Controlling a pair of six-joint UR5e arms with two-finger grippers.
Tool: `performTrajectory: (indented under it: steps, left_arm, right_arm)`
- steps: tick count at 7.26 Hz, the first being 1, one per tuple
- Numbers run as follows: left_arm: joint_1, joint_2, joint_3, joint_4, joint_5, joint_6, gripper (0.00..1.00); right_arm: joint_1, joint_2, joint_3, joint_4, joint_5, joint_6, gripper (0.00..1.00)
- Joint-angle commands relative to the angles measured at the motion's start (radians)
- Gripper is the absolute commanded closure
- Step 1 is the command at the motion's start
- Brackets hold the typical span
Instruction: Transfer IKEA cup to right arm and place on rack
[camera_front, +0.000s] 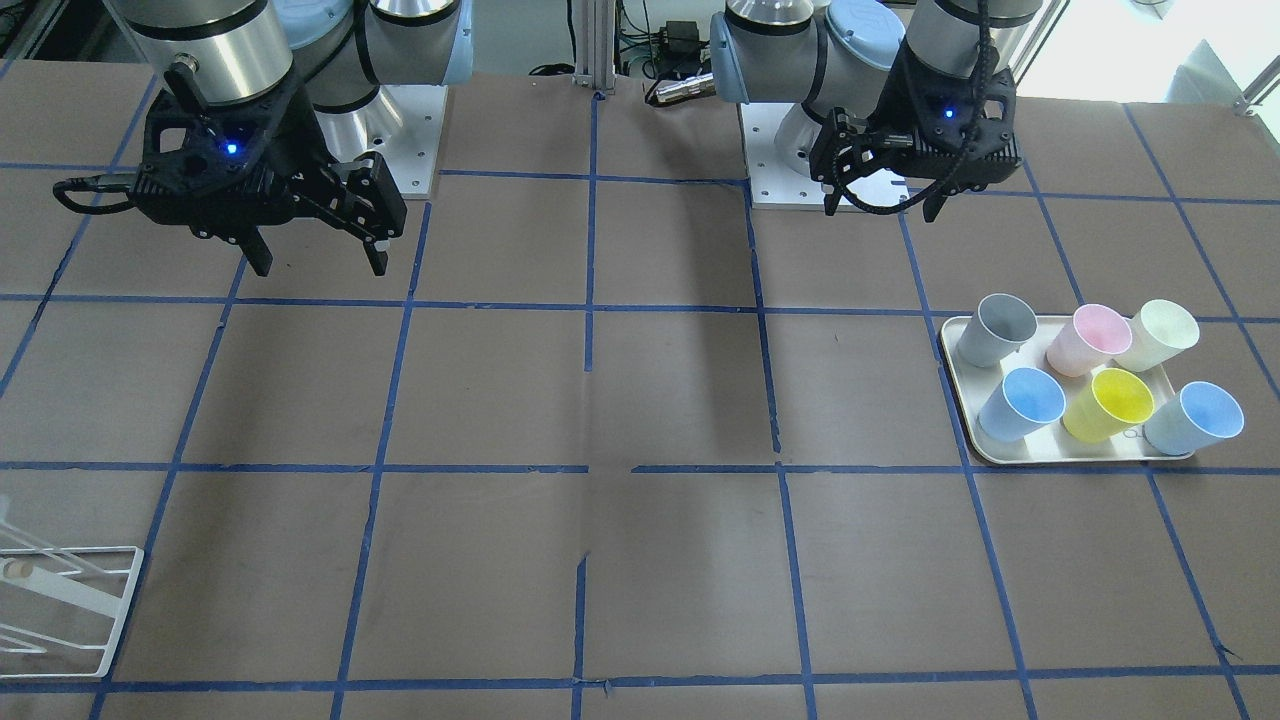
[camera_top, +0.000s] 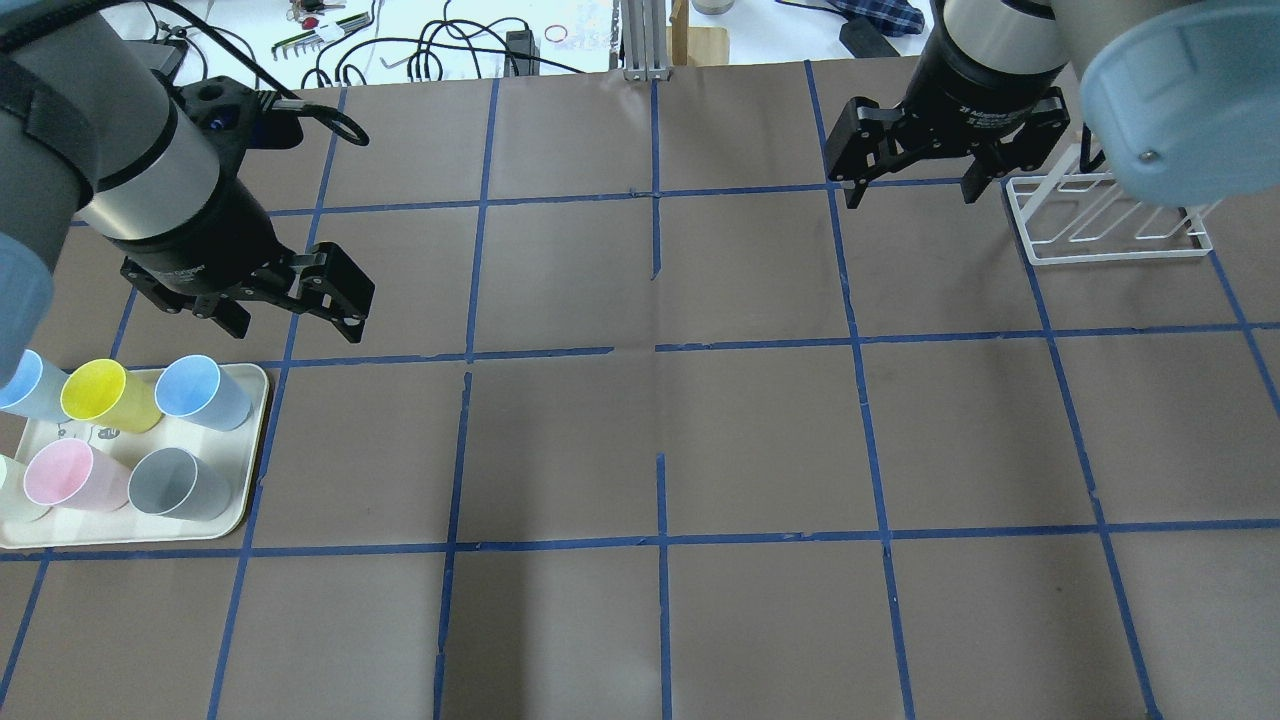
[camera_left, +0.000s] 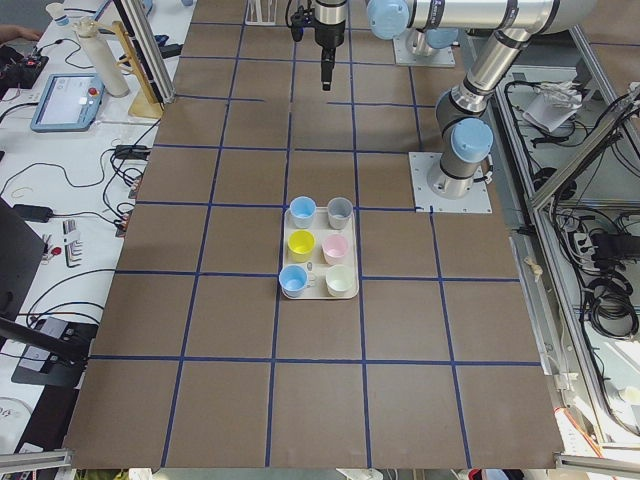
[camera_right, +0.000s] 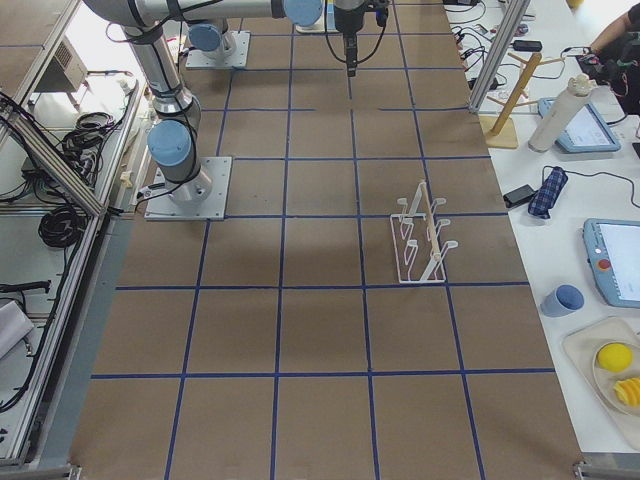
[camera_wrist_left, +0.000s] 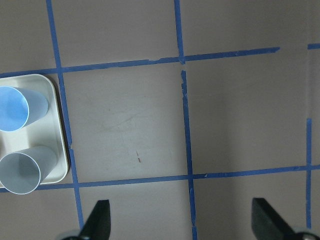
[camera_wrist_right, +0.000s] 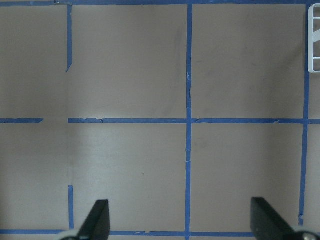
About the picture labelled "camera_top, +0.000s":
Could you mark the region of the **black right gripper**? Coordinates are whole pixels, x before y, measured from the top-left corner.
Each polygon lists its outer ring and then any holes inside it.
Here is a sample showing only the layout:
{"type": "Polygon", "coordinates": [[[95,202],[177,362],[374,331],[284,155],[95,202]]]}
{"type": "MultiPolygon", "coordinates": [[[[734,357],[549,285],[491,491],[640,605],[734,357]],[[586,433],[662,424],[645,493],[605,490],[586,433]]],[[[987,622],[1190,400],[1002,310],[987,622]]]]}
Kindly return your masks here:
{"type": "Polygon", "coordinates": [[[974,156],[961,178],[965,204],[1012,170],[1041,168],[1070,124],[1057,70],[1018,74],[969,56],[937,28],[896,108],[851,97],[826,140],[826,170],[847,209],[872,181],[909,160],[974,156]]]}

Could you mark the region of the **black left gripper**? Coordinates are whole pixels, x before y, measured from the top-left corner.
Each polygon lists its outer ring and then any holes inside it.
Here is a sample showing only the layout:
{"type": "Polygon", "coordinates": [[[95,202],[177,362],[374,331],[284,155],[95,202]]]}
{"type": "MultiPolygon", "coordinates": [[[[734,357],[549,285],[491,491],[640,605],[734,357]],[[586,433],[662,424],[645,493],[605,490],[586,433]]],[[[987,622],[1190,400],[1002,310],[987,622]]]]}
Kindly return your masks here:
{"type": "Polygon", "coordinates": [[[375,283],[338,243],[298,255],[296,274],[294,252],[237,179],[220,181],[209,205],[175,229],[108,240],[125,255],[122,277],[165,314],[189,313],[243,340],[251,323],[246,306],[257,302],[315,315],[348,343],[364,338],[375,283]]]}

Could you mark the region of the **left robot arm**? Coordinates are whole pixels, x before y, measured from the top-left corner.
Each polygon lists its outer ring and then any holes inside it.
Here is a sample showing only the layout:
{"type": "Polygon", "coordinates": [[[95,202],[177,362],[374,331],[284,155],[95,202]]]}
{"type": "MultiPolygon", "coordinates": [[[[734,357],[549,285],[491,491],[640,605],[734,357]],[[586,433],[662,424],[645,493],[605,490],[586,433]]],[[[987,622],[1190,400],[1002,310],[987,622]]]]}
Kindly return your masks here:
{"type": "Polygon", "coordinates": [[[374,282],[338,245],[294,252],[239,169],[283,150],[303,118],[365,146],[335,108],[275,81],[165,83],[102,18],[104,1],[3,4],[3,378],[47,315],[67,232],[82,220],[124,254],[120,273],[164,313],[191,313],[241,338],[247,304],[332,323],[362,340],[374,282]]]}

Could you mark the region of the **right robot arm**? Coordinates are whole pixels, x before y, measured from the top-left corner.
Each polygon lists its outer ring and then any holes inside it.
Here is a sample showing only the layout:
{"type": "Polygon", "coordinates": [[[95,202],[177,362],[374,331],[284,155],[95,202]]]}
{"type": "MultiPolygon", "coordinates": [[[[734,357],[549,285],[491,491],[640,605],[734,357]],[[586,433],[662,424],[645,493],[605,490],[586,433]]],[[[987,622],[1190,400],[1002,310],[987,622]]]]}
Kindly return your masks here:
{"type": "Polygon", "coordinates": [[[1044,164],[1079,114],[1120,186],[1189,208],[1277,184],[1275,1],[937,1],[901,101],[847,101],[824,142],[829,181],[855,208],[869,182],[970,158],[966,202],[1044,164]]]}

